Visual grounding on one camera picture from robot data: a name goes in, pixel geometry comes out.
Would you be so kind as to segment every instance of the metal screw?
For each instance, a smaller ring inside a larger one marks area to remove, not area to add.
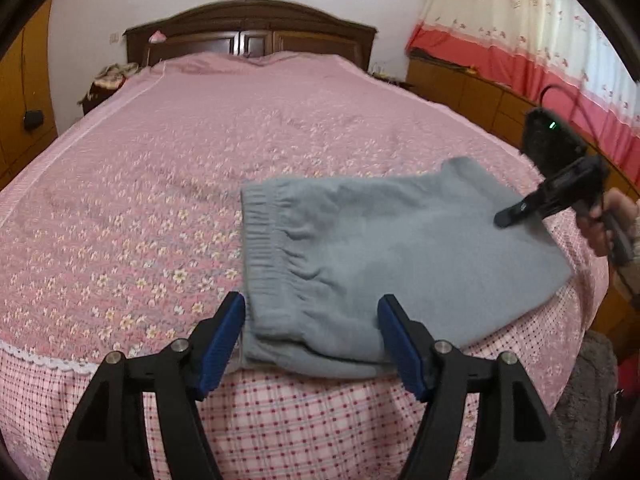
[[[189,341],[187,339],[176,339],[171,343],[171,350],[174,352],[184,352],[187,348],[189,348]]]
[[[502,354],[500,354],[500,357],[508,365],[514,365],[518,362],[518,356],[509,350],[507,350],[506,352],[502,352]]]
[[[107,354],[107,357],[104,358],[105,361],[108,362],[108,364],[110,365],[114,365],[120,362],[120,359],[122,359],[122,354],[120,352],[109,352]]]
[[[433,347],[438,354],[448,354],[453,350],[453,345],[449,341],[436,341]]]

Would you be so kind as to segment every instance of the pink bedspread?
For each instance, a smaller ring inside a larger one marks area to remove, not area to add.
[[[11,455],[30,479],[46,478],[105,353],[157,351],[241,288],[243,182],[434,171],[457,155],[523,194],[538,181],[514,149],[338,57],[198,54],[145,70],[0,194],[0,430]],[[468,350],[513,349],[551,409],[606,292],[607,263],[571,212],[548,227],[575,276]],[[147,404],[156,478],[167,479]],[[200,406],[229,480],[395,478],[422,411],[395,379],[279,371],[228,374]],[[469,413],[454,478],[474,421]]]

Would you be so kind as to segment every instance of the curtain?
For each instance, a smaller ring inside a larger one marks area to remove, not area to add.
[[[428,0],[409,49],[475,67],[487,79],[538,101],[561,84],[587,112],[595,132],[557,91],[545,107],[571,118],[640,183],[640,90],[577,0]]]

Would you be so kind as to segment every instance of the human hand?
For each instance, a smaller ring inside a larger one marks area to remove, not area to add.
[[[640,214],[638,204],[623,194],[619,189],[613,188],[604,195],[604,209],[611,211],[618,220],[620,227],[629,235],[636,218]],[[612,247],[612,231],[605,231],[604,224],[597,221],[602,216],[602,208],[597,205],[590,213],[589,217],[576,217],[578,228],[584,236],[589,247],[593,249],[596,256],[606,256]]]

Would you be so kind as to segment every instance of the headboard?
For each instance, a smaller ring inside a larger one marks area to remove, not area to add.
[[[156,30],[167,40],[149,43]],[[376,29],[278,0],[226,0],[125,32],[129,62],[140,66],[194,54],[259,57],[290,50],[338,54],[366,70]]]

